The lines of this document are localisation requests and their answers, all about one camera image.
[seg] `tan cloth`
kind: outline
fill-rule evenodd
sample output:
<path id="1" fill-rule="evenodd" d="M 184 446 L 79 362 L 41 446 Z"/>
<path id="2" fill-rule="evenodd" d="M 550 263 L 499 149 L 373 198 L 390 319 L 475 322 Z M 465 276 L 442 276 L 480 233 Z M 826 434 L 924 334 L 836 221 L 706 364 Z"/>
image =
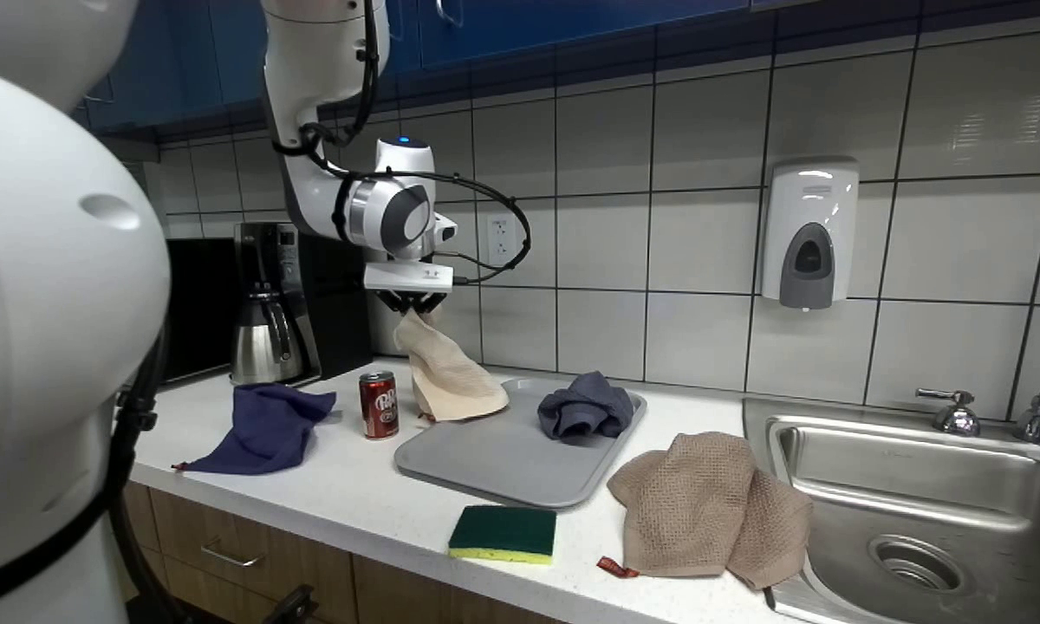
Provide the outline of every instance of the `tan cloth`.
<path id="1" fill-rule="evenodd" d="M 480 419 L 509 407 L 506 389 L 416 313 L 406 313 L 391 337 L 408 355 L 414 393 L 425 415 Z"/>
<path id="2" fill-rule="evenodd" d="M 795 579 L 808 553 L 808 497 L 756 471 L 727 573 L 751 590 Z"/>
<path id="3" fill-rule="evenodd" d="M 720 577 L 751 590 L 802 573 L 808 504 L 756 471 L 746 442 L 677 437 L 610 478 L 625 517 L 625 565 L 645 577 Z"/>

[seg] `white container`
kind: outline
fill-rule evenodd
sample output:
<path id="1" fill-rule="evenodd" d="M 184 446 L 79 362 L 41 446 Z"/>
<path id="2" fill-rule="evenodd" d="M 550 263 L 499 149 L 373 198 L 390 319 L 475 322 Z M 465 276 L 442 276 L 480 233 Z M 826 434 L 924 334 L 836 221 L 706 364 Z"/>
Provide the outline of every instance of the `white container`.
<path id="1" fill-rule="evenodd" d="M 762 300 L 787 308 L 845 302 L 858 257 L 860 167 L 852 159 L 774 171 Z"/>

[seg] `soda can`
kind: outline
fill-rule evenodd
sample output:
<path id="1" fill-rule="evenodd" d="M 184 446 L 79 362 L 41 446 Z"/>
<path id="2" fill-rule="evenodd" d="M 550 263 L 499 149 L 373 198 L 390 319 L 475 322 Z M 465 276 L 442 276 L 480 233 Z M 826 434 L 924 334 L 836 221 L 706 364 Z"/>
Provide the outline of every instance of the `soda can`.
<path id="1" fill-rule="evenodd" d="M 360 397 L 364 437 L 380 442 L 399 434 L 397 377 L 390 372 L 360 376 L 356 397 Z"/>

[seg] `sink basin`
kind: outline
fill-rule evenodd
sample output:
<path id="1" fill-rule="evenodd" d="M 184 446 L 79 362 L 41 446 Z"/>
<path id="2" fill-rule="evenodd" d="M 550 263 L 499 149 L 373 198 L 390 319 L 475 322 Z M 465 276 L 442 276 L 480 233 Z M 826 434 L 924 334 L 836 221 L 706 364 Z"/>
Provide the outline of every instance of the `sink basin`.
<path id="1" fill-rule="evenodd" d="M 796 622 L 1040 624 L 1040 446 L 919 415 L 746 401 L 756 460 L 813 497 Z"/>

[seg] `kitchen counter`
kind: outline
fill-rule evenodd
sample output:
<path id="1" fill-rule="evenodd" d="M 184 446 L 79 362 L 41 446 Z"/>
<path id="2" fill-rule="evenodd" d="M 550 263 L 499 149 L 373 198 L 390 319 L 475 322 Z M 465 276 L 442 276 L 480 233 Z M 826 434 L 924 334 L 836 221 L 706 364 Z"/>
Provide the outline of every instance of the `kitchen counter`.
<path id="1" fill-rule="evenodd" d="M 625 511 L 606 490 L 597 490 L 585 508 L 560 512 L 550 565 L 446 558 L 446 538 L 457 512 L 487 499 L 391 467 L 397 446 L 425 424 L 408 415 L 406 364 L 377 362 L 370 372 L 377 368 L 397 372 L 401 389 L 399 437 L 364 442 L 353 372 L 306 384 L 306 393 L 335 393 L 339 415 L 316 427 L 316 443 L 302 467 L 260 478 L 176 476 L 169 466 L 206 458 L 231 424 L 231 384 L 222 376 L 159 397 L 159 424 L 139 442 L 133 481 L 560 622 L 784 622 L 759 594 L 749 594 L 732 577 L 614 579 L 599 573 L 599 554 L 622 561 L 625 527 Z M 629 442 L 614 471 L 643 451 L 666 451 L 677 434 L 743 434 L 743 407 L 734 400 L 653 384 L 631 384 L 631 393 L 647 400 L 647 415 Z"/>

